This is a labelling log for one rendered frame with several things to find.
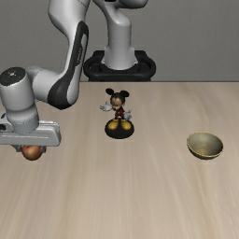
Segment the red apple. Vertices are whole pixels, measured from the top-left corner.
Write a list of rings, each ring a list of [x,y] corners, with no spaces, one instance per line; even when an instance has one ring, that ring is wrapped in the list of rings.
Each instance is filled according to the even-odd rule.
[[[21,153],[29,161],[38,160],[42,155],[40,146],[22,146]]]

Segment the olive green bowl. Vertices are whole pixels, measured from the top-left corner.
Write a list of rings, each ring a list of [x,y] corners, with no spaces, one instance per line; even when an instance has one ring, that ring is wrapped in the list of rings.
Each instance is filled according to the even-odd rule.
[[[208,132],[195,132],[187,138],[187,147],[190,153],[201,160],[213,160],[224,149],[222,141]]]

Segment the small toy figure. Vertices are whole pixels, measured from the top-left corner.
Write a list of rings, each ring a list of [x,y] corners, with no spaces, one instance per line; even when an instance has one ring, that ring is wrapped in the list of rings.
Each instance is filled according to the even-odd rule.
[[[125,139],[134,133],[134,125],[131,122],[131,111],[125,111],[125,100],[130,94],[121,90],[116,92],[107,88],[105,92],[110,96],[110,102],[100,105],[100,109],[104,112],[114,111],[114,118],[105,125],[105,133],[114,139]]]

